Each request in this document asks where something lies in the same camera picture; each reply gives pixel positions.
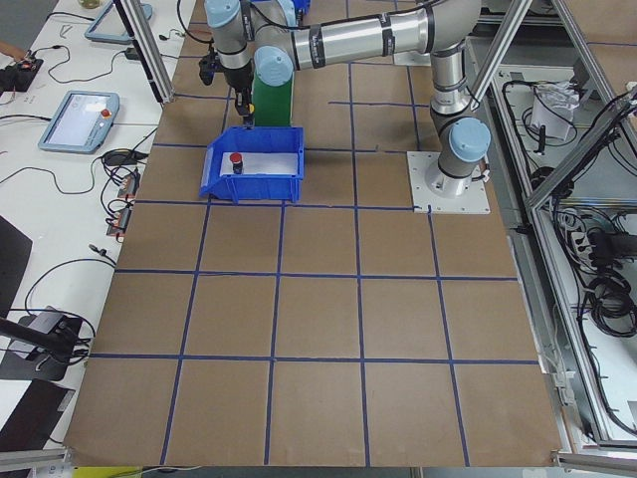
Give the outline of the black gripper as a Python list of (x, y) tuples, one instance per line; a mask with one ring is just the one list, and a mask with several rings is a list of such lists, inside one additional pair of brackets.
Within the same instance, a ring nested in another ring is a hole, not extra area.
[(251, 104), (252, 68), (225, 68), (224, 77), (227, 84), (235, 90), (235, 110), (237, 114), (243, 119), (243, 125), (245, 127), (253, 127), (255, 107), (253, 104)]

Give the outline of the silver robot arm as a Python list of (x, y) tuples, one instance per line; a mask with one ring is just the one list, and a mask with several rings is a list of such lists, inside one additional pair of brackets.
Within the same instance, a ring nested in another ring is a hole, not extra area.
[(299, 24), (291, 1), (207, 1), (204, 9), (212, 42), (199, 62), (200, 79), (209, 85), (222, 73), (244, 120), (254, 116), (256, 79), (279, 87), (295, 71), (404, 52), (429, 55), (430, 116), (442, 150), (425, 180), (445, 198), (469, 187), (491, 142), (486, 126), (469, 114), (472, 98), (464, 69), (465, 39), (479, 19), (480, 2), (424, 1), (402, 11), (308, 26)]
[(270, 25), (281, 25), (297, 30), (309, 13), (310, 0), (242, 1), (242, 8), (250, 8), (254, 18)]

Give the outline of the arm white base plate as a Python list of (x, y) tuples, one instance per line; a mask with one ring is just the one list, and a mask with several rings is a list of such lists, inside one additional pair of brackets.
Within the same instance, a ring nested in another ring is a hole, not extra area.
[(456, 179), (438, 164), (438, 151), (408, 151), (407, 163), (413, 210), (416, 213), (486, 215), (491, 213), (480, 167)]

